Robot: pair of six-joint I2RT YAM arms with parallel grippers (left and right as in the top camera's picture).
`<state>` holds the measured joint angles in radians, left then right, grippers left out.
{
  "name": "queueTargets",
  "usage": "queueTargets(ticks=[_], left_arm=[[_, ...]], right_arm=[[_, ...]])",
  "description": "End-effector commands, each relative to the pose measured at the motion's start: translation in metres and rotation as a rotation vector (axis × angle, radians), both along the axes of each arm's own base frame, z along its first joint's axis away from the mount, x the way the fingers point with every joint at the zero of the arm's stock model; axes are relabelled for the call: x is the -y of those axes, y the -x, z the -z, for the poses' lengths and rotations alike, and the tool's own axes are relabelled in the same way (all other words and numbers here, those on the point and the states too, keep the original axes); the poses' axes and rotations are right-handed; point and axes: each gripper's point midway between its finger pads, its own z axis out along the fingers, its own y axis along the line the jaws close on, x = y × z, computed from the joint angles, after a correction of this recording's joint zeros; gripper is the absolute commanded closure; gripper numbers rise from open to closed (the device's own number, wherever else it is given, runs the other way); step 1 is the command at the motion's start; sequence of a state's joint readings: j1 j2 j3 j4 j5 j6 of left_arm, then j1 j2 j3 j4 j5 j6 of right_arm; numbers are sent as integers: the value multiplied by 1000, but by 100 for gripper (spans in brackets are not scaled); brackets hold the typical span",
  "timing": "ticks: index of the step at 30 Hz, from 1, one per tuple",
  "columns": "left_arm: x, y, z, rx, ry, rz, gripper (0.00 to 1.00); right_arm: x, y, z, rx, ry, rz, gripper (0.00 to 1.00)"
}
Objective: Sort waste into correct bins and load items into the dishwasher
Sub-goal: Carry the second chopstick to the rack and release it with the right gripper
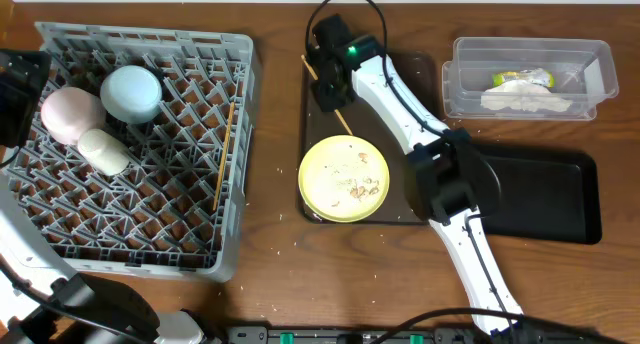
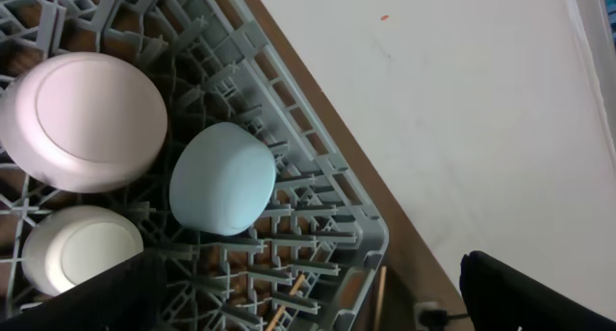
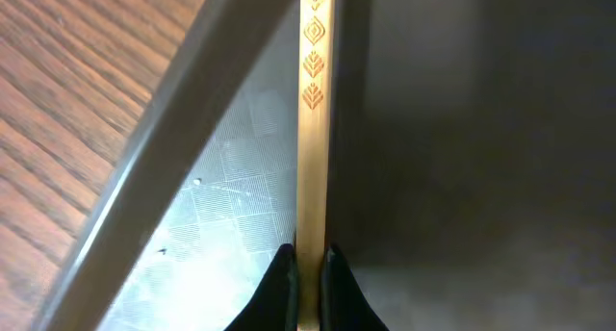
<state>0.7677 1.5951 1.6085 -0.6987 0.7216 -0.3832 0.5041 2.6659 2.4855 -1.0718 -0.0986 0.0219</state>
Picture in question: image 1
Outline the wooden chopstick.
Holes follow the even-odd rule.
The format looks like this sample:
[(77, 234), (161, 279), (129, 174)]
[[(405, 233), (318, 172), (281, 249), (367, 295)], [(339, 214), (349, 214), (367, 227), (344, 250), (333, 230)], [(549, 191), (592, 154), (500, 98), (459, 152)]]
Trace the wooden chopstick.
[[(301, 55), (301, 60), (303, 61), (305, 67), (307, 68), (307, 70), (308, 70), (309, 74), (311, 75), (311, 77), (313, 78), (313, 80), (314, 81), (318, 81), (318, 79), (319, 79), (318, 75), (316, 74), (316, 72), (313, 69), (313, 67), (307, 62), (306, 56), (304, 54)], [(339, 111), (339, 109), (335, 109), (334, 113), (335, 113), (336, 117), (338, 118), (338, 120), (340, 121), (340, 123), (342, 124), (343, 128), (348, 133), (348, 135), (353, 136), (353, 132), (352, 132), (351, 128), (347, 124), (346, 120), (342, 116), (342, 114)]]
[(236, 108), (236, 103), (231, 102), (229, 113), (228, 113), (229, 115), (227, 119), (226, 132), (225, 132), (225, 137), (223, 142), (223, 149), (222, 149), (221, 158), (220, 158), (221, 160), (219, 163), (220, 165), (219, 165), (219, 171), (217, 176), (215, 195), (214, 195), (214, 203), (213, 203), (214, 213), (217, 211), (217, 208), (218, 208), (219, 197), (221, 194), (221, 187), (225, 177), (227, 154), (230, 146), (230, 138), (231, 138), (231, 132), (232, 132), (232, 127), (234, 122), (235, 108)]

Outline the pink bowl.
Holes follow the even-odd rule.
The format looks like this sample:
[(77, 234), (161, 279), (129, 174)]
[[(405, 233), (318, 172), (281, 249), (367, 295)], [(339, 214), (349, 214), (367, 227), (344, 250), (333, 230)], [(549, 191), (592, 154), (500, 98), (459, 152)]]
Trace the pink bowl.
[(41, 121), (57, 142), (76, 145), (85, 132), (104, 126), (106, 110), (95, 95), (79, 88), (65, 87), (44, 100)]

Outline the light blue bowl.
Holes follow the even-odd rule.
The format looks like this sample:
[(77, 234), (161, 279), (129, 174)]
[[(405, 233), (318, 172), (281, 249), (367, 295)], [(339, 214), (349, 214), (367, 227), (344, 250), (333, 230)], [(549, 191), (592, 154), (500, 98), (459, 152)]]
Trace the light blue bowl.
[(152, 121), (161, 111), (161, 98), (160, 81), (151, 71), (135, 65), (113, 71), (100, 88), (106, 111), (128, 124)]

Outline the cream plastic cup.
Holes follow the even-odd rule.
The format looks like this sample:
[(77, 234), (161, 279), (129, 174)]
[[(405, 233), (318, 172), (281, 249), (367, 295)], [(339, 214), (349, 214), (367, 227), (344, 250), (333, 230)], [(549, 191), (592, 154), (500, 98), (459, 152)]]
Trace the cream plastic cup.
[(107, 176), (121, 173), (130, 162), (128, 148), (101, 129), (83, 133), (78, 150), (94, 169)]

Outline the green snack wrapper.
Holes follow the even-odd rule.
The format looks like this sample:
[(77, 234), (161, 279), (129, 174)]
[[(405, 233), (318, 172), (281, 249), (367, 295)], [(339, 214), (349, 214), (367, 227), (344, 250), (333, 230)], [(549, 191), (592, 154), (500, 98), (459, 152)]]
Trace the green snack wrapper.
[(522, 80), (546, 88), (553, 88), (555, 86), (555, 78), (549, 71), (543, 68), (506, 71), (492, 75), (492, 85), (494, 87), (514, 80)]

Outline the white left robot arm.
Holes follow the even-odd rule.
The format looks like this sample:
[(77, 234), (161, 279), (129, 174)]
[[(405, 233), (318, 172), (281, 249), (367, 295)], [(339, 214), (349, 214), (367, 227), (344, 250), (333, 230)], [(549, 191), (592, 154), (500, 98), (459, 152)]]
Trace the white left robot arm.
[[(49, 76), (42, 51), (1, 52), (1, 144), (25, 145)], [(202, 343), (185, 311), (158, 314), (124, 283), (80, 273), (45, 241), (1, 178), (1, 322), (4, 343)]]

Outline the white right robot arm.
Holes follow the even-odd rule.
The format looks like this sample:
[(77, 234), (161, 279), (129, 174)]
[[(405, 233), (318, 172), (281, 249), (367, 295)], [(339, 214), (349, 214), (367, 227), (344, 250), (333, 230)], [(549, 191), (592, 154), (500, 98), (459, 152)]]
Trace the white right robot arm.
[(474, 310), (474, 324), (489, 335), (513, 331), (522, 309), (493, 257), (478, 203), (482, 195), (500, 195), (500, 182), (468, 133), (451, 130), (424, 107), (398, 75), (386, 40), (355, 36), (339, 15), (310, 20), (305, 49), (316, 74), (316, 102), (339, 109), (362, 99), (403, 150), (429, 224)]

